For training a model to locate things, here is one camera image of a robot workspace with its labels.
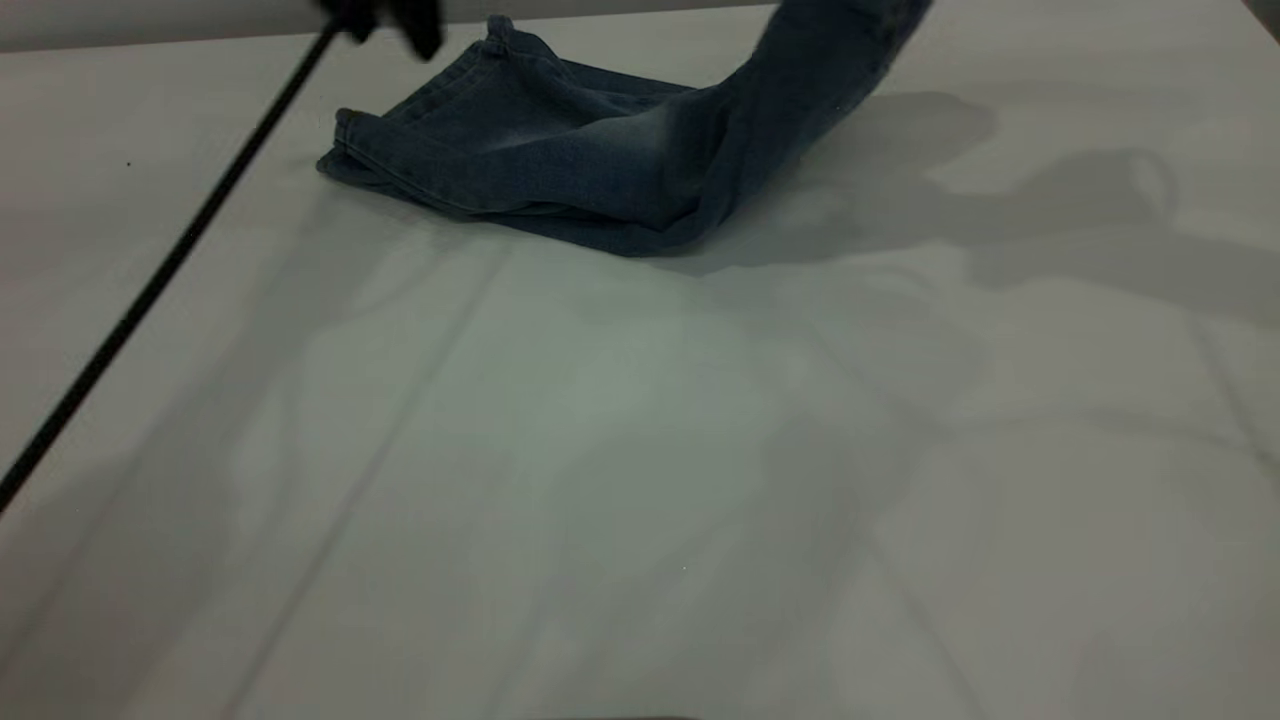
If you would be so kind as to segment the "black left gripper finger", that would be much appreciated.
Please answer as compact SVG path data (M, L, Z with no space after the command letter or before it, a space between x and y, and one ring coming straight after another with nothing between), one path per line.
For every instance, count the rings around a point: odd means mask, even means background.
M394 0L392 18L420 60L430 61L439 53L444 42L443 1Z
M379 1L369 0L321 0L317 9L326 17L326 26L352 38L355 44L365 44L378 28Z

